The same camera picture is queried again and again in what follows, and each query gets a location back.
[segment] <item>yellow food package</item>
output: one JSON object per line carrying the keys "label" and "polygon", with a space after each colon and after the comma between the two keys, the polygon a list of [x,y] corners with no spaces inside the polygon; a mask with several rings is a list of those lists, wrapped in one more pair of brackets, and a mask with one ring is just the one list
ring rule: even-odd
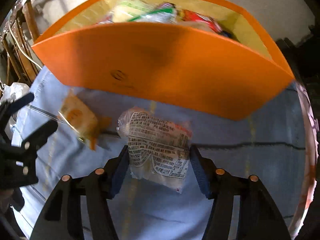
{"label": "yellow food package", "polygon": [[95,114],[70,90],[59,111],[62,119],[76,132],[79,140],[95,150],[100,132]]}
{"label": "yellow food package", "polygon": [[123,0],[113,8],[112,22],[126,22],[131,18],[145,14],[152,10],[152,6],[141,0]]}

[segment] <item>food item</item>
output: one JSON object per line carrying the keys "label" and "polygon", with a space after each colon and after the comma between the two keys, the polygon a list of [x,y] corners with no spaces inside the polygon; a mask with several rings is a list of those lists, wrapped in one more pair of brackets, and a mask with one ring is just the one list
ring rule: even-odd
{"label": "food item", "polygon": [[220,25],[210,16],[205,16],[205,15],[198,14],[193,11],[184,10],[184,9],[180,11],[180,16],[182,18],[182,21],[204,22],[215,33],[222,32],[222,28],[220,27]]}
{"label": "food item", "polygon": [[114,23],[126,22],[131,18],[148,13],[152,6],[141,0],[123,0],[111,11],[111,21]]}
{"label": "food item", "polygon": [[62,119],[76,132],[79,140],[95,150],[99,123],[95,114],[70,90],[59,111]]}
{"label": "food item", "polygon": [[137,16],[128,20],[128,22],[159,22],[174,23],[177,17],[177,10],[173,3],[162,3],[153,11]]}
{"label": "food item", "polygon": [[191,131],[139,108],[122,113],[118,123],[118,133],[128,138],[132,177],[181,193],[189,164]]}

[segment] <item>clear plastic wrapper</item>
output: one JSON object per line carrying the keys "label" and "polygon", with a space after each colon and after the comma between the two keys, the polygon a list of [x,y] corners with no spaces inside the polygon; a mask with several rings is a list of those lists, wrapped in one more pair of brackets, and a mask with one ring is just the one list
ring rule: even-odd
{"label": "clear plastic wrapper", "polygon": [[128,139],[131,175],[182,192],[192,132],[134,107],[121,114],[117,131]]}
{"label": "clear plastic wrapper", "polygon": [[99,23],[126,22],[132,18],[140,16],[141,14],[150,12],[152,9],[152,5],[141,0],[123,0]]}
{"label": "clear plastic wrapper", "polygon": [[72,90],[64,99],[59,115],[75,131],[80,141],[95,150],[100,132],[98,119]]}
{"label": "clear plastic wrapper", "polygon": [[128,20],[128,22],[175,23],[177,10],[173,3],[162,3],[154,10]]}

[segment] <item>nutrition label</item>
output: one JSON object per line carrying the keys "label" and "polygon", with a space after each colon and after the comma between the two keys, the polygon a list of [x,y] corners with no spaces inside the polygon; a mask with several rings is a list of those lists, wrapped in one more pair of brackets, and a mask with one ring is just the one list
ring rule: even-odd
{"label": "nutrition label", "polygon": [[142,167],[151,158],[158,174],[183,179],[188,170],[189,137],[191,132],[184,127],[144,112],[135,112],[128,136],[131,165]]}

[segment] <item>red package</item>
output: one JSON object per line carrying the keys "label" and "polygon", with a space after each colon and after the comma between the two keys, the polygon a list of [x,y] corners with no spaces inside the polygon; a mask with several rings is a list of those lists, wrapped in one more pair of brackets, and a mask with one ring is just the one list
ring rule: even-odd
{"label": "red package", "polygon": [[182,10],[182,20],[183,21],[195,21],[195,22],[205,22],[209,25],[216,33],[222,32],[222,28],[219,24],[210,16],[205,16],[202,14],[195,13],[189,10]]}

